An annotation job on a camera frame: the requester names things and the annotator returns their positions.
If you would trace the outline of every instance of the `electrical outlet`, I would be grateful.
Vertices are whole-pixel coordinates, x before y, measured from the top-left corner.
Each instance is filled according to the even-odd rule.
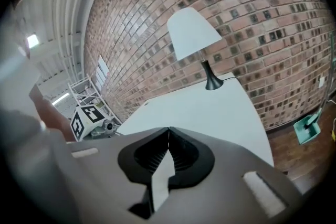
[[[321,88],[324,84],[324,77],[320,78],[319,88]]]

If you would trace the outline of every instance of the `fluorescent light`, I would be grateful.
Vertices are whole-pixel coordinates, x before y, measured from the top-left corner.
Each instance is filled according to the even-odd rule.
[[[31,35],[27,38],[28,40],[28,44],[30,48],[35,47],[36,45],[38,45],[38,39],[36,35]]]
[[[66,94],[62,95],[60,98],[58,98],[55,102],[52,103],[52,105],[57,104],[59,101],[63,100],[65,97],[67,97],[69,93],[67,92]]]

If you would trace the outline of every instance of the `ceiling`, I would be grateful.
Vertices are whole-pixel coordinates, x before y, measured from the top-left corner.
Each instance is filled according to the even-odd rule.
[[[68,83],[85,76],[83,46],[93,1],[23,0],[16,8],[20,27],[39,40],[30,49],[30,60],[41,73],[41,93],[51,101],[69,91]],[[73,104],[73,98],[66,98],[56,106],[68,116]]]

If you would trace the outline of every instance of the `lamp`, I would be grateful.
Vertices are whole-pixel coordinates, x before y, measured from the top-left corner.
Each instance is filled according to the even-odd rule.
[[[207,60],[204,59],[201,49],[220,41],[222,37],[212,25],[194,8],[179,10],[167,22],[168,31],[172,39],[177,60],[198,52],[203,59],[202,66],[207,76],[205,88],[216,90],[223,85],[223,81],[217,78]]]

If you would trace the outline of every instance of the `wooden floor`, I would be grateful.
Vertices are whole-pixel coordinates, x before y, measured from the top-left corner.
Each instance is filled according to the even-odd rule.
[[[335,118],[336,104],[329,102],[319,121],[321,133],[302,146],[293,126],[268,135],[275,168],[288,172],[288,177],[303,194],[323,180],[334,157],[336,145],[331,130]]]

